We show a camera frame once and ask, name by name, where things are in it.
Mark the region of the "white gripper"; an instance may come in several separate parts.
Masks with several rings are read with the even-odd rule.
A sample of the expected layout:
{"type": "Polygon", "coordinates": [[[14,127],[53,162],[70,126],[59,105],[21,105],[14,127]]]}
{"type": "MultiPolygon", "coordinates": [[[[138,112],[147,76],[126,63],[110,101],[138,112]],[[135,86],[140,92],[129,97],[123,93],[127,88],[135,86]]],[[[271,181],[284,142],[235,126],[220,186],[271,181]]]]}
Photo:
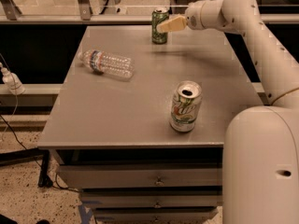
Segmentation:
{"type": "Polygon", "coordinates": [[[221,12],[223,0],[200,0],[189,3],[185,17],[176,17],[163,21],[156,26],[158,33],[181,31],[188,25],[193,30],[217,29],[225,26],[225,18],[221,12]]]}

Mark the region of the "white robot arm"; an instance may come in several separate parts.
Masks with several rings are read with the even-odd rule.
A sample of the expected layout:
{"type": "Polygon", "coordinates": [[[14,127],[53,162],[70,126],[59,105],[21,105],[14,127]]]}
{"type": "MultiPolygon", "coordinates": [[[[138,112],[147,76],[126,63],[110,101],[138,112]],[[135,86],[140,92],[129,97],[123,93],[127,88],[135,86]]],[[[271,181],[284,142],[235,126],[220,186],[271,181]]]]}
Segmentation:
{"type": "Polygon", "coordinates": [[[227,128],[222,223],[299,224],[299,63],[264,24],[256,0],[198,1],[157,27],[185,28],[240,34],[268,101],[227,128]]]}

